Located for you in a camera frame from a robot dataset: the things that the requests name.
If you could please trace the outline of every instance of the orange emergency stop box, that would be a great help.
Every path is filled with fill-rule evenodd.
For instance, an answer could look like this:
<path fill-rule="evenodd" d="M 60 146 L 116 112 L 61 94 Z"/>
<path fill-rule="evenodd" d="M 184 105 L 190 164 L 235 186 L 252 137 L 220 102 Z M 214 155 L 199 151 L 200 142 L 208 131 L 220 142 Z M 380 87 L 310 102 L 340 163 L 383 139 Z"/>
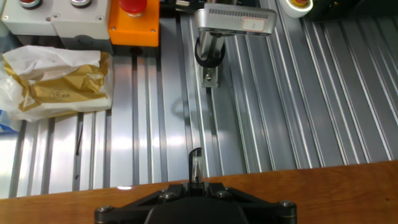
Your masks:
<path fill-rule="evenodd" d="M 159 0 L 147 0 L 147 7 L 139 16 L 129 15 L 121 8 L 119 0 L 112 0 L 108 26 L 112 44 L 157 47 L 159 13 Z"/>

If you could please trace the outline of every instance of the metal plate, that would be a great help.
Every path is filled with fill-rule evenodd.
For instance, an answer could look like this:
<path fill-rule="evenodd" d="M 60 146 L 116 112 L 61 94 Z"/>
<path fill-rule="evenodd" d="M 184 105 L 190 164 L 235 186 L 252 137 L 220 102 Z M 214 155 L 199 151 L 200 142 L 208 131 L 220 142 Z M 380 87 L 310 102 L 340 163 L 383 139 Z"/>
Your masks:
<path fill-rule="evenodd" d="M 397 18 L 313 24 L 279 11 L 273 35 L 227 38 L 212 90 L 194 18 L 160 28 L 158 52 L 115 56 L 111 110 L 0 135 L 0 197 L 188 179 L 196 147 L 208 177 L 398 158 Z"/>

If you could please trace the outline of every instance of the gold paper wrapping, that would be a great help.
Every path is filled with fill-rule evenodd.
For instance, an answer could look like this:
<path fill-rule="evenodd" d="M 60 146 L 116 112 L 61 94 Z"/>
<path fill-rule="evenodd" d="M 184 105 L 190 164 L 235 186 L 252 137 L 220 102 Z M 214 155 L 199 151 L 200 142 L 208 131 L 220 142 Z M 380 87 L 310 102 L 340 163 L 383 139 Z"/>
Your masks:
<path fill-rule="evenodd" d="M 99 67 L 83 65 L 74 72 L 60 78 L 35 81 L 33 84 L 18 76 L 5 60 L 4 68 L 7 74 L 23 87 L 24 101 L 19 105 L 19 109 L 25 112 L 40 106 L 42 103 L 74 103 L 107 97 L 100 92 L 104 78 L 108 74 L 107 58 L 108 54 L 102 52 Z"/>

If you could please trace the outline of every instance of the wooden board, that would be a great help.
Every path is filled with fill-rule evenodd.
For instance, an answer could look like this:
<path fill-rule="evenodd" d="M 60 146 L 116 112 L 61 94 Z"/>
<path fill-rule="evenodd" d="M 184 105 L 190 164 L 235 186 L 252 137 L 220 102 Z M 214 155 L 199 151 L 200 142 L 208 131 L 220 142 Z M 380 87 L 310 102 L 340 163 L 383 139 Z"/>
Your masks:
<path fill-rule="evenodd" d="M 214 177 L 269 202 L 291 200 L 298 223 L 398 223 L 398 161 Z M 101 189 L 0 200 L 0 223 L 94 223 L 102 205 L 122 207 L 166 188 Z"/>

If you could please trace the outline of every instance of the blue object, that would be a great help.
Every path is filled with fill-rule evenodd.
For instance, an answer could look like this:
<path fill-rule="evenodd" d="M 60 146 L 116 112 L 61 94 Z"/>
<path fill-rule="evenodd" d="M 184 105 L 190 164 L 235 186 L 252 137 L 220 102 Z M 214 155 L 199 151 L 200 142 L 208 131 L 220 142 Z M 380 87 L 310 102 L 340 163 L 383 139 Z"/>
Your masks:
<path fill-rule="evenodd" d="M 0 133 L 19 132 L 22 121 L 11 121 L 5 111 L 0 110 Z"/>

